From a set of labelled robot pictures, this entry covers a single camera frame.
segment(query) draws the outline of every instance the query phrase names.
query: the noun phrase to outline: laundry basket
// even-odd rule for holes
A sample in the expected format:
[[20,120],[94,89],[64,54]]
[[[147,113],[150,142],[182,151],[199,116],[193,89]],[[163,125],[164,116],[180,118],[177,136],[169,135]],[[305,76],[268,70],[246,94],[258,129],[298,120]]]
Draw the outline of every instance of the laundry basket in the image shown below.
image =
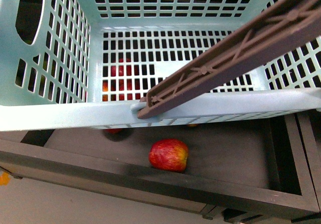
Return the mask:
[[318,37],[137,118],[151,87],[277,1],[0,0],[0,131],[213,123],[321,108]]

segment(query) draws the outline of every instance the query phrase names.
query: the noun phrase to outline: orange object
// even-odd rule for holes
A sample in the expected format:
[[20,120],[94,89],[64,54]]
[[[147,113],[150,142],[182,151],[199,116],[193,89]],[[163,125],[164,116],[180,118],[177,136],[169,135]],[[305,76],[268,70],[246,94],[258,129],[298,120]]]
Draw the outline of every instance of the orange object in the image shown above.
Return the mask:
[[189,125],[187,125],[188,127],[196,127],[196,126],[198,126],[199,124],[189,124]]
[[9,177],[8,173],[3,173],[0,176],[0,185],[8,185],[8,183],[10,182],[11,178]]
[[108,82],[107,81],[103,81],[102,82],[102,91],[103,92],[107,92],[108,91]]

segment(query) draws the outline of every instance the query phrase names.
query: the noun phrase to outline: basket hole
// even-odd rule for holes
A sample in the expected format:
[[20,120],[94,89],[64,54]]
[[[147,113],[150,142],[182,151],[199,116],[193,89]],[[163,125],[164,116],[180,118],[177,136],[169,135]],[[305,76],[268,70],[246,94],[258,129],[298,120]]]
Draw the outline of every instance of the basket hole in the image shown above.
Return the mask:
[[301,51],[302,51],[303,56],[309,54],[309,51],[308,51],[306,45],[303,45],[303,46],[301,46],[300,48],[301,48]]
[[319,63],[319,66],[321,67],[321,52],[316,53],[315,57]]
[[309,72],[310,72],[310,73],[315,72],[315,66],[314,66],[314,64],[313,64],[312,59],[311,59],[311,58],[308,58],[305,62],[306,62],[306,65],[307,65],[307,67],[308,67],[308,69],[309,69]]
[[285,74],[282,75],[282,79],[283,79],[283,83],[284,83],[284,86],[289,86],[289,81],[287,80],[287,77]]
[[247,4],[249,2],[250,2],[250,0],[241,0],[241,4]]
[[40,26],[43,0],[20,0],[16,18],[16,30],[28,45],[32,44]]
[[297,66],[297,70],[299,71],[301,78],[304,78],[306,76],[303,65],[301,63]]
[[183,10],[188,10],[189,9],[189,7],[176,7],[176,10],[177,11],[183,11]]
[[313,50],[319,47],[319,44],[317,43],[317,40],[314,39],[313,41],[310,42]]
[[53,93],[54,93],[54,83],[50,82],[49,83],[49,89],[48,89],[48,99],[50,101],[52,101]]
[[51,66],[51,76],[53,78],[56,77],[56,67],[57,67],[57,63],[55,60],[52,61],[52,66]]
[[295,83],[297,81],[297,78],[296,78],[294,70],[291,69],[289,73],[290,73],[290,77],[291,77],[292,82]]
[[282,89],[280,79],[277,78],[277,79],[275,80],[275,83],[276,83],[277,89]]
[[56,103],[60,103],[60,94],[61,94],[61,89],[60,87],[57,87]]
[[156,17],[156,13],[145,13],[144,17]]
[[278,65],[280,71],[283,71],[283,70],[284,70],[283,63],[282,63],[281,59],[278,59],[278,60],[277,60],[277,65]]
[[98,3],[98,4],[106,3],[105,0],[95,0],[95,1],[96,1],[96,3]]
[[308,81],[303,82],[303,86],[304,86],[304,87],[311,87],[311,86],[310,86],[310,83],[309,83]]
[[65,62],[65,49],[61,48],[60,61]]
[[25,79],[25,72],[26,72],[26,62],[22,59],[19,61],[17,74],[16,74],[16,85],[22,87]]
[[68,84],[69,84],[69,73],[66,72],[66,78],[65,78],[65,87],[68,88]]
[[149,60],[150,62],[153,62],[153,61],[154,61],[153,52],[148,52],[148,60]]
[[187,17],[187,13],[176,13],[176,17]]
[[292,54],[295,61],[298,61],[300,59],[296,49],[292,51]]
[[123,11],[124,7],[110,7],[111,11]]
[[321,87],[321,81],[320,81],[320,77],[318,77],[318,76],[315,76],[315,77],[313,77],[313,82],[314,82],[314,85],[316,86],[316,87]]
[[50,49],[50,47],[51,47],[51,34],[50,34],[50,32],[47,32],[46,47],[48,49]]
[[223,2],[223,0],[210,0],[210,3],[222,3],[222,2]]
[[41,78],[40,78],[40,86],[39,86],[39,92],[38,94],[40,96],[44,96],[45,94],[45,86],[46,86],[46,77],[44,75],[41,75]]
[[122,0],[108,0],[109,3],[122,3]]
[[289,57],[289,54],[286,53],[286,54],[284,55],[284,59],[285,59],[285,63],[286,63],[286,66],[287,66],[287,67],[289,67],[289,66],[292,65],[291,60],[290,60],[290,57]]

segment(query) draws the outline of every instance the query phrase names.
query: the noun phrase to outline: gray floor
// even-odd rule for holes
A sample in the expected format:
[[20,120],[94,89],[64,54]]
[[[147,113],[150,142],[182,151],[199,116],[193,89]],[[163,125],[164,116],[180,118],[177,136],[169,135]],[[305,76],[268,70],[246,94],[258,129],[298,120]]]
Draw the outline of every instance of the gray floor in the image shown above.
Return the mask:
[[225,223],[222,217],[205,220],[192,213],[26,178],[0,186],[0,196],[0,224]]

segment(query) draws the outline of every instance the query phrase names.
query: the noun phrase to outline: gray plastic handle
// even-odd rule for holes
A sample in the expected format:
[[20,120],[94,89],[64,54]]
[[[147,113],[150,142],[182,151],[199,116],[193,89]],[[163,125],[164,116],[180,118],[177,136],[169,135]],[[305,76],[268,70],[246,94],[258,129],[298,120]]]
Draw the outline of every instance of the gray plastic handle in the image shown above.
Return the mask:
[[150,89],[138,118],[166,112],[313,40],[320,22],[321,0],[278,1]]

